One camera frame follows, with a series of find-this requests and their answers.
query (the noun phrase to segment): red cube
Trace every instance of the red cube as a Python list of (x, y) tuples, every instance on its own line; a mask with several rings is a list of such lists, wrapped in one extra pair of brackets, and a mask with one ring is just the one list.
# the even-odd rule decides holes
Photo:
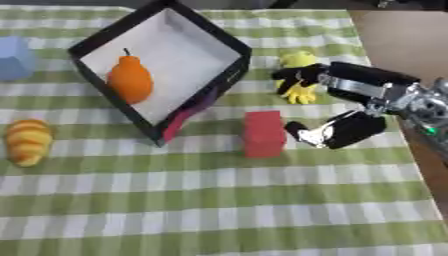
[(247, 112), (244, 117), (244, 152), (246, 157), (280, 155), (286, 135), (280, 111)]

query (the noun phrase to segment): yellow rubber duck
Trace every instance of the yellow rubber duck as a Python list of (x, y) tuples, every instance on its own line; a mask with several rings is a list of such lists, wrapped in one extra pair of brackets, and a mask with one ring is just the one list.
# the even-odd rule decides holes
[[(317, 58), (312, 53), (307, 51), (297, 51), (294, 53), (285, 54), (280, 58), (280, 65), (282, 68), (298, 68), (305, 67), (317, 63)], [(280, 88), (280, 85), (284, 80), (277, 80), (275, 85)], [(302, 87), (298, 82), (293, 85), (285, 94), (281, 95), (282, 98), (288, 98), (291, 104), (310, 104), (316, 101), (316, 94), (314, 90), (317, 84), (310, 85), (308, 87)]]

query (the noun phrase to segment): light blue block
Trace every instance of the light blue block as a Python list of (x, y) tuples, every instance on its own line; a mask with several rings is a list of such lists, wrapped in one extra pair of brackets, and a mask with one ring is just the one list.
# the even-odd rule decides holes
[(34, 73), (35, 68), (35, 54), (24, 38), (0, 37), (0, 80), (26, 78)]

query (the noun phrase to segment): wooden floor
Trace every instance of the wooden floor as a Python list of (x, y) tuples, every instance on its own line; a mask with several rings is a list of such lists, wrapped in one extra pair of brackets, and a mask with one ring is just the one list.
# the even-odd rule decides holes
[[(448, 78), (448, 13), (352, 11), (352, 18), (372, 64), (408, 73), (430, 85)], [(448, 220), (448, 169), (441, 158), (404, 129), (421, 173)]]

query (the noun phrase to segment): checkered tablecloth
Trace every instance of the checkered tablecloth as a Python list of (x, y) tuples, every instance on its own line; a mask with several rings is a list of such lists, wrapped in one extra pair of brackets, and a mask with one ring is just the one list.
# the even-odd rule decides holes
[(203, 11), (253, 47), (251, 70), (156, 148), (66, 53), (130, 11), (0, 6), (0, 36), (26, 37), (40, 58), (32, 78), (0, 84), (0, 126), (41, 118), (56, 138), (29, 169), (1, 147), (0, 255), (448, 255), (444, 222), (394, 120), (345, 149), (289, 137), (281, 157), (242, 156), (246, 111), (317, 125), (356, 107), (322, 90), (316, 105), (288, 105), (269, 80), (277, 56), (299, 47), (322, 62), (368, 64), (347, 12)]

